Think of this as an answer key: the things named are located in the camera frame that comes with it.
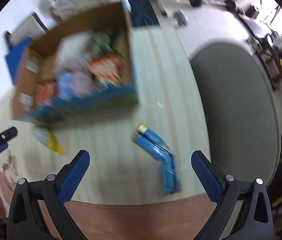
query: tabletop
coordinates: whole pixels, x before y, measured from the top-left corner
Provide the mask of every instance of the tabletop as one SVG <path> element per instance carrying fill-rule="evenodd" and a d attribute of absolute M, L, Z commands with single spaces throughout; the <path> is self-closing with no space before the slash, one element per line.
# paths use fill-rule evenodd
<path fill-rule="evenodd" d="M 42 180 L 56 174 L 80 149 L 90 153 L 90 166 L 72 200 L 91 204 L 162 203 L 204 193 L 191 167 L 191 154 L 201 150 L 210 159 L 203 106 L 190 63 L 172 26 L 131 31 L 132 60 L 139 103 L 134 107 L 94 111 L 68 117 L 54 126 L 67 153 L 58 155 L 32 135 L 34 124 L 10 119 L 11 89 L 0 100 L 0 132 L 15 126 L 17 138 L 0 154 L 0 171 L 14 155 L 18 177 Z M 182 190 L 163 194 L 160 162 L 138 147 L 132 137 L 144 122 L 176 157 Z"/>

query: blue package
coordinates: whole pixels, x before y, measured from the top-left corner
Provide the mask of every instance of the blue package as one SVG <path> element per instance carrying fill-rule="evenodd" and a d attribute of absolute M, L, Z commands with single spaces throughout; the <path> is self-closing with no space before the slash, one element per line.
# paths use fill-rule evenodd
<path fill-rule="evenodd" d="M 164 193 L 170 194 L 180 191 L 181 184 L 177 174 L 176 160 L 166 143 L 145 124 L 138 127 L 134 142 L 153 158 L 161 161 Z"/>
<path fill-rule="evenodd" d="M 74 97 L 74 77 L 71 73 L 62 73 L 57 77 L 58 97 L 70 101 Z"/>

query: brown floor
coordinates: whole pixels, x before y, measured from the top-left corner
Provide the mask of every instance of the brown floor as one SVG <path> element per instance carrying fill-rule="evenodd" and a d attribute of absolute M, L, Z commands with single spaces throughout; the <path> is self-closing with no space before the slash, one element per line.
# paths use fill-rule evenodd
<path fill-rule="evenodd" d="M 0 185 L 5 199 L 10 203 L 12 192 L 1 172 Z M 40 206 L 51 234 L 60 238 L 43 201 L 40 201 Z M 206 194 L 141 206 L 92 205 L 70 201 L 65 207 L 89 240 L 190 240 L 212 213 Z"/>

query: dumbbell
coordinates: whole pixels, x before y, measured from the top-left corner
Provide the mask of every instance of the dumbbell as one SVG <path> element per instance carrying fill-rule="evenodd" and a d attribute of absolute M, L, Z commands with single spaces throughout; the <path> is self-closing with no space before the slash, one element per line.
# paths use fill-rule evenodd
<path fill-rule="evenodd" d="M 237 6 L 233 0 L 225 0 L 224 2 L 215 0 L 189 0 L 192 7 L 200 7 L 204 3 L 223 5 L 229 12 L 236 12 Z"/>

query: striped table surface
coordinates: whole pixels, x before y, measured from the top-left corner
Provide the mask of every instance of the striped table surface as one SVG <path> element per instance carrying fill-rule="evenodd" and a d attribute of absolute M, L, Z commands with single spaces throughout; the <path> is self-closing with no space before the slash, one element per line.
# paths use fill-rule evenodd
<path fill-rule="evenodd" d="M 54 133 L 66 156 L 58 155 L 32 135 L 34 124 L 10 119 L 14 89 L 0 100 L 0 132 L 15 126 L 17 138 L 0 154 L 0 171 L 8 155 L 17 161 L 19 177 L 42 180 L 56 174 L 80 149 L 90 153 L 90 167 L 72 200 L 106 205 L 140 205 L 174 201 L 204 192 L 191 167 L 191 154 L 210 159 L 208 131 L 197 84 L 172 26 L 132 29 L 132 59 L 139 104 L 134 108 L 69 117 Z M 182 191 L 163 194 L 160 162 L 132 141 L 144 122 L 170 147 L 177 160 Z"/>

